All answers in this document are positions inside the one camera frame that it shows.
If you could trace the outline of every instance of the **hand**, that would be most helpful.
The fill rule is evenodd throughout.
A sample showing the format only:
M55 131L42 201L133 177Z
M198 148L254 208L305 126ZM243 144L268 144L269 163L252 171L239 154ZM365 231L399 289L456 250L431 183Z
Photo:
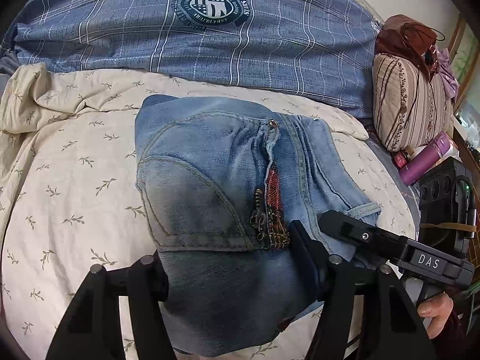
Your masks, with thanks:
M450 313L453 310L453 300L446 294L438 294L418 307L418 315L423 318L433 318L427 329L430 340L437 337L443 330Z

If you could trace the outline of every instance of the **blue plaid blanket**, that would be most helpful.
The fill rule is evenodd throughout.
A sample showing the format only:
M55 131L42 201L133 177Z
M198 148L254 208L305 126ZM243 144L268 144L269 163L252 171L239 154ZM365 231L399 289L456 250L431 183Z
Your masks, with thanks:
M354 0L30 0L0 56L270 89L360 118L373 107L375 36Z

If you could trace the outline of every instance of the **striped cushion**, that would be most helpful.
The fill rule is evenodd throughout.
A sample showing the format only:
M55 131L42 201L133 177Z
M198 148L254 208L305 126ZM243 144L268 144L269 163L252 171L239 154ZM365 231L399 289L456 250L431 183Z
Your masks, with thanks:
M406 59L378 54L373 88L373 122L387 150L425 145L438 132L453 130L453 106L439 74L429 83Z

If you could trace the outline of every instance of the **dark red sleeve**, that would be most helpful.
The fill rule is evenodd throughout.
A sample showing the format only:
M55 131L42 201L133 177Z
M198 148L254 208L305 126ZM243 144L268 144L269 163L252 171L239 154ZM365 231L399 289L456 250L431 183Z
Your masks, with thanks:
M438 360L457 360L465 348L466 337L454 311L448 317L442 332L433 340Z

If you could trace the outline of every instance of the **metal bolt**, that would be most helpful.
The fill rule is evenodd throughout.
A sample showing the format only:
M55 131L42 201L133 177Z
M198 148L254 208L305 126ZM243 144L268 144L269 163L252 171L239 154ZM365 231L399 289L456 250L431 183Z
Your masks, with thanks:
M384 274L390 274L392 273L392 267L387 265L387 264L382 264L380 266L380 271L383 272Z
M342 263L343 259L338 254L332 254L328 258L328 261L337 266Z
M147 254L147 256L143 256L143 257L140 259L140 262L141 262L144 266L149 266L151 263L153 263L153 256L151 256L150 254Z
M97 274L97 273L100 272L102 269L103 269L103 267L102 267L100 264L93 264L93 265L90 267L90 273L92 273L92 274Z

